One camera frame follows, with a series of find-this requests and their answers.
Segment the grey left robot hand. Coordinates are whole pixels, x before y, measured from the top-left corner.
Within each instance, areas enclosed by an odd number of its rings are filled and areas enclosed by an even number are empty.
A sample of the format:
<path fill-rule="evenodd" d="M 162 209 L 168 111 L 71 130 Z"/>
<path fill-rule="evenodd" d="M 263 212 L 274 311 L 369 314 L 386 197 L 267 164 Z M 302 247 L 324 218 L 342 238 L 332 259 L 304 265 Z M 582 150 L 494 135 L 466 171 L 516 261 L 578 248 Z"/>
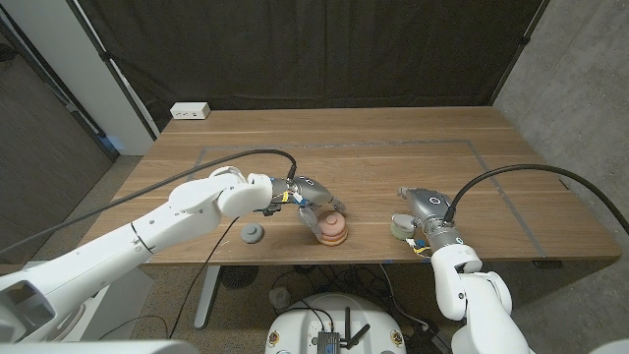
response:
<path fill-rule="evenodd" d="M 323 185 L 305 176 L 272 178 L 271 184 L 271 202 L 266 208 L 268 214 L 280 211 L 283 205 L 296 205 L 299 220 L 312 231 L 319 243 L 337 246 L 346 240 L 345 205 Z"/>

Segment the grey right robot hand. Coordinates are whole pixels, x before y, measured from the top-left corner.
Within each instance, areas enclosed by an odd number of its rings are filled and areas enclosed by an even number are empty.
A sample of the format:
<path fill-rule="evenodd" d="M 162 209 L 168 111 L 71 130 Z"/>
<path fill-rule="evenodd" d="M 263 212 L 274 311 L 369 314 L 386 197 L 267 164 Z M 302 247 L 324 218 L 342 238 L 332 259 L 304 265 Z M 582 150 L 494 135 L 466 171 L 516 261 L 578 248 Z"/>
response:
<path fill-rule="evenodd" d="M 417 230 L 421 230 L 433 251 L 464 243 L 454 223 L 444 220 L 451 204 L 447 196 L 433 190 L 408 187 L 401 187 L 398 195 L 412 213 L 392 215 L 392 233 L 396 238 L 411 238 Z"/>

